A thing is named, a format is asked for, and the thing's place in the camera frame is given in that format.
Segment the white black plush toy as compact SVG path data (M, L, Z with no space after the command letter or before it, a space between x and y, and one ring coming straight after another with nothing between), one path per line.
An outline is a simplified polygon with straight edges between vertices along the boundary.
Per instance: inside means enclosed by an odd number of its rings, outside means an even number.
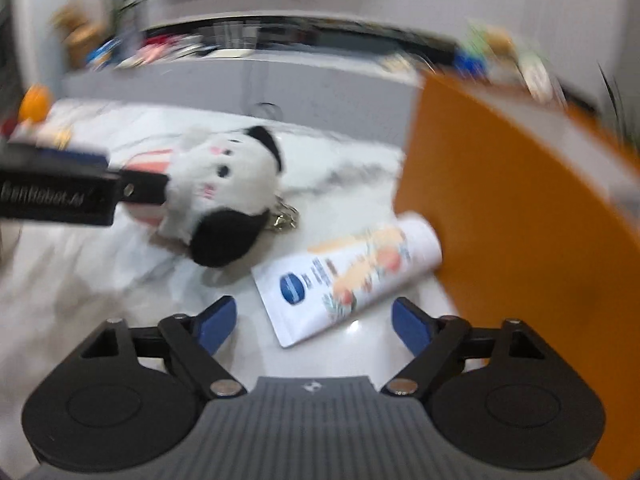
M137 154L124 168L168 177L163 203L128 204L130 217L186 248L199 266L222 268L244 257L268 226L283 160L264 126L193 129L173 148Z

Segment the floral white cream tube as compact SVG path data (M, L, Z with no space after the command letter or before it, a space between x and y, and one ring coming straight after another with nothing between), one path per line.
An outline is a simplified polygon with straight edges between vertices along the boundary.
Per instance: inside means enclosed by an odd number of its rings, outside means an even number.
M279 344L290 348L340 324L442 263L432 226L414 212L259 263L253 278Z

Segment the orange peel bowl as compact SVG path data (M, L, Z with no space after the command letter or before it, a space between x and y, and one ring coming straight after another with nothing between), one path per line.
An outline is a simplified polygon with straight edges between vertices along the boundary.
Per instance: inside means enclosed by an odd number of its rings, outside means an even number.
M64 151L70 147L73 140L73 130L52 124L52 122L40 122L33 124L29 131L30 138L40 148L53 148Z

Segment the orange fruit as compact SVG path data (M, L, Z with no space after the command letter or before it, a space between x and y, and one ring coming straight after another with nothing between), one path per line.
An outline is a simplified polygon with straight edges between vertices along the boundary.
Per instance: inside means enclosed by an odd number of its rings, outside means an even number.
M43 84L33 84L26 91L18 109L19 122L40 124L49 115L52 107L52 94Z

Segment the gold vase with dried flowers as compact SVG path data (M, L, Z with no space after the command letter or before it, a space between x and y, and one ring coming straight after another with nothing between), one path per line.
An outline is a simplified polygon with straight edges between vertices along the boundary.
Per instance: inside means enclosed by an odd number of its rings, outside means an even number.
M77 3L61 6L51 18L54 29L61 37L71 70L87 65L88 55L103 42L104 30L100 23L91 21Z

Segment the orange storage box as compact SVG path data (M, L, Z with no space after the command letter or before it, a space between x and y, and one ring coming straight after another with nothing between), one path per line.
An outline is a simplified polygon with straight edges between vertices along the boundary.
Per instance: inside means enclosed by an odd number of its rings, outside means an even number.
M394 209L433 226L462 316L519 318L596 390L613 479L639 470L638 200L638 157L578 106L425 78Z

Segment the long grey tv console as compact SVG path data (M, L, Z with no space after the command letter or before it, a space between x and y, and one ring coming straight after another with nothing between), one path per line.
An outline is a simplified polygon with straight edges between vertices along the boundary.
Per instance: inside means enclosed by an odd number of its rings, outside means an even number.
M75 99L192 107L396 146L408 136L422 84L415 70L389 72L370 58L291 51L78 70L63 80Z

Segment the brown teddy bear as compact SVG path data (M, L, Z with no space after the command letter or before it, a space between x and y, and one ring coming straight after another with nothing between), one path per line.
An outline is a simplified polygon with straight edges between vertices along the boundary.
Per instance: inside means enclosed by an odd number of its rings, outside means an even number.
M504 29L488 27L484 30L486 48L495 56L514 57L516 47L511 35Z

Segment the green potted plant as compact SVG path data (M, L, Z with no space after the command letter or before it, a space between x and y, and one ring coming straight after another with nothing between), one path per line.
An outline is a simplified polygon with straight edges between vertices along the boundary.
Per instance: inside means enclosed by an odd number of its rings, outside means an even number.
M617 81L614 78L608 78L602 66L599 66L599 72L611 104L617 139L638 153L639 124L636 122L636 116L626 112L622 92L620 92Z

